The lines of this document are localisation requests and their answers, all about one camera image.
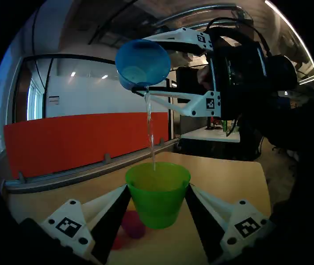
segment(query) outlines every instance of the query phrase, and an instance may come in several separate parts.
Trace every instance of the water stream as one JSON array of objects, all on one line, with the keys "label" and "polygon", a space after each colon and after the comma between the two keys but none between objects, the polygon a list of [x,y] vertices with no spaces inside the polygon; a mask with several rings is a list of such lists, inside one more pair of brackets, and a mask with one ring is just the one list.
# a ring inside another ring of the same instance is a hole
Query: water stream
[{"label": "water stream", "polygon": [[145,87],[145,102],[146,102],[146,110],[147,110],[147,130],[149,135],[149,143],[151,145],[151,157],[153,170],[156,170],[155,158],[154,158],[154,142],[153,142],[153,131],[152,131],[152,121],[151,121],[151,95],[149,93],[149,87]]}]

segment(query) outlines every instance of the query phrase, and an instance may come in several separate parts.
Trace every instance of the hand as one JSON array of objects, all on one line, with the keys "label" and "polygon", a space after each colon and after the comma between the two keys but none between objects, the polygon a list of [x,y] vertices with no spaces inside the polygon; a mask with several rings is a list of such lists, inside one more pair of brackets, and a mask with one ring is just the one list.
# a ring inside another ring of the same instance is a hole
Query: hand
[{"label": "hand", "polygon": [[206,65],[204,68],[199,69],[197,72],[198,83],[203,85],[207,90],[212,90],[212,84],[205,81],[210,75],[210,67]]}]

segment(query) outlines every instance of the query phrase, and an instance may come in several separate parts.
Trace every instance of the floor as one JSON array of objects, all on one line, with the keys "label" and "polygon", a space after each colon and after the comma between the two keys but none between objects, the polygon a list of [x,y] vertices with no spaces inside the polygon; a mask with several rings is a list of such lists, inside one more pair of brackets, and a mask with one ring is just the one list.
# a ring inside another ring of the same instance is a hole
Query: floor
[{"label": "floor", "polygon": [[296,165],[295,160],[290,158],[284,150],[272,150],[273,147],[268,139],[264,138],[261,155],[255,160],[263,167],[272,209],[275,203],[289,198],[295,183]]}]

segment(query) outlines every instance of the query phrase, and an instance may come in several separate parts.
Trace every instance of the window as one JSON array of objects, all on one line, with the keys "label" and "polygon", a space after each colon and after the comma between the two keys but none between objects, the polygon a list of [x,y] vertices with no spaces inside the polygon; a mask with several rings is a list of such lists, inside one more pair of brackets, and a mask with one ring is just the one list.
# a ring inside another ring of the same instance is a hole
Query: window
[{"label": "window", "polygon": [[27,121],[42,118],[42,102],[43,94],[35,85],[33,80],[31,80],[31,84],[28,89]]}]

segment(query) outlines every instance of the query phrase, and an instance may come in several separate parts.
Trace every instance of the wooden table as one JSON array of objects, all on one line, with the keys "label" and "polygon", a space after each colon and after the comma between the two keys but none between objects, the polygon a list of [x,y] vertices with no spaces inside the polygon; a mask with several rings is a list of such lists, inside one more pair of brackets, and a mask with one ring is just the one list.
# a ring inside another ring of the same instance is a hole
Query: wooden table
[{"label": "wooden table", "polygon": [[220,130],[206,130],[206,127],[184,133],[180,136],[182,139],[205,140],[213,142],[239,143],[241,137],[239,132],[232,132],[228,137],[226,132]]},{"label": "wooden table", "polygon": [[[150,162],[145,159],[139,163]],[[179,164],[191,173],[191,183],[229,203],[247,199],[269,216],[270,199],[265,176],[257,162],[229,161],[162,152],[156,161]],[[131,166],[75,185],[29,194],[10,194],[8,207],[20,222],[31,217],[37,222],[68,199],[91,201],[125,183]],[[147,229],[139,240],[130,240],[123,249],[112,251],[108,264],[208,264],[188,206],[184,201],[175,224],[162,230]]]}]

